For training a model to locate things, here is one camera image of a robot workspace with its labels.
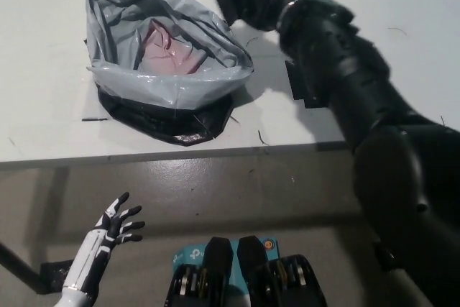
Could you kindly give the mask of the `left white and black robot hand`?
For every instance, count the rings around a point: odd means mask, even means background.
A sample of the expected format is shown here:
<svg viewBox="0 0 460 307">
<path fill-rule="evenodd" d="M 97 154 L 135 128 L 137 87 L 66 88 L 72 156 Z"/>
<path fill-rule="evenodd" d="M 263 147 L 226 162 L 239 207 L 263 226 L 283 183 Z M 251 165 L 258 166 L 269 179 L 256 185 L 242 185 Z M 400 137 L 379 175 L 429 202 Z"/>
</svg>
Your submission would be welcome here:
<svg viewBox="0 0 460 307">
<path fill-rule="evenodd" d="M 92 230 L 87 233 L 73 264 L 68 271 L 63 286 L 79 290 L 87 295 L 94 293 L 109 263 L 114 248 L 127 242 L 139 242 L 142 235 L 131 233 L 141 229 L 143 221 L 128 221 L 138 214 L 141 206 L 120 211 L 121 205 L 129 198 L 123 193 L 102 214 Z"/>
</svg>

